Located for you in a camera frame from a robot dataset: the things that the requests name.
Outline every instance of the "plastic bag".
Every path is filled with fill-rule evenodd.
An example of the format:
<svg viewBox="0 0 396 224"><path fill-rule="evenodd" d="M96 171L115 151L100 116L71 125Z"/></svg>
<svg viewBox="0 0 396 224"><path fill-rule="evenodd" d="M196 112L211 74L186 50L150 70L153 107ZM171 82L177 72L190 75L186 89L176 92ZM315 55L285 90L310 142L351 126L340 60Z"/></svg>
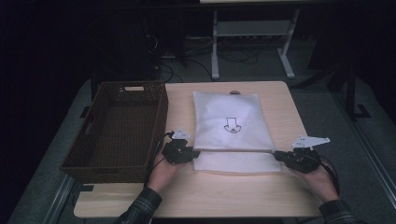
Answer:
<svg viewBox="0 0 396 224"><path fill-rule="evenodd" d="M258 94L234 95L195 91L195 170L236 173L278 172L274 149Z"/></svg>

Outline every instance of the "person's left hand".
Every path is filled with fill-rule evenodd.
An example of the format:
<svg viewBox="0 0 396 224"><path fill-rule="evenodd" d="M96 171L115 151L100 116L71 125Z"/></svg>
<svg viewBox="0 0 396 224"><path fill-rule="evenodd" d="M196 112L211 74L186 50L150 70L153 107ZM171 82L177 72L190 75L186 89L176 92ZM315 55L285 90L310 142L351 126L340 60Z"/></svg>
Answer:
<svg viewBox="0 0 396 224"><path fill-rule="evenodd" d="M171 164L163 156L163 152L160 151L155 158L154 170L152 170L148 181L148 188L155 190L160 193L172 179L176 176L177 171L185 165L184 164Z"/></svg>

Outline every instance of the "shirt sleeve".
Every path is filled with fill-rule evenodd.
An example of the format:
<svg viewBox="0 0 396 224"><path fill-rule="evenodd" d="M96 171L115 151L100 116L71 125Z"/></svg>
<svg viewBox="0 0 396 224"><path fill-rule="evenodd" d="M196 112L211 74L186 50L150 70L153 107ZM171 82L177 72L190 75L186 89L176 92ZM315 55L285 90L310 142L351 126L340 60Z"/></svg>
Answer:
<svg viewBox="0 0 396 224"><path fill-rule="evenodd" d="M153 189L144 188L131 206L129 206L128 210L119 216L114 223L149 223L162 201L161 196Z"/></svg>
<svg viewBox="0 0 396 224"><path fill-rule="evenodd" d="M347 203L342 200L326 202L319 210L327 224L364 223L355 217Z"/></svg>

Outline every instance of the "hand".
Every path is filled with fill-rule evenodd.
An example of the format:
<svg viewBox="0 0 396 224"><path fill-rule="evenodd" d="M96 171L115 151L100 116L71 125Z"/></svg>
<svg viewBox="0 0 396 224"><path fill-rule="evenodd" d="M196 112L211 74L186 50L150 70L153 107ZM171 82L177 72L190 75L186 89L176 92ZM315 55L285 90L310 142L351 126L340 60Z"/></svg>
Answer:
<svg viewBox="0 0 396 224"><path fill-rule="evenodd" d="M160 151L155 158L154 165L157 164L148 181L148 188L160 193L172 179L176 176L177 171L185 164L171 164L164 159L163 152Z"/></svg>
<svg viewBox="0 0 396 224"><path fill-rule="evenodd" d="M308 174L303 174L295 170L291 170L291 172L304 179L313 193L316 194L323 203L340 199L332 183L332 178L322 166L319 166L316 171Z"/></svg>

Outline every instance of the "brown basket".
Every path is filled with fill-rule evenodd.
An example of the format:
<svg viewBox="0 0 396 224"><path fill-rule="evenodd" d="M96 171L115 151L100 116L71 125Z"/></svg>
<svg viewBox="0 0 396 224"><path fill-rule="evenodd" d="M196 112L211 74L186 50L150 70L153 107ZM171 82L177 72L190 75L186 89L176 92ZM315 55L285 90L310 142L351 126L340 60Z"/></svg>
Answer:
<svg viewBox="0 0 396 224"><path fill-rule="evenodd" d="M104 82L60 170L80 183L142 183L163 139L163 82Z"/></svg>

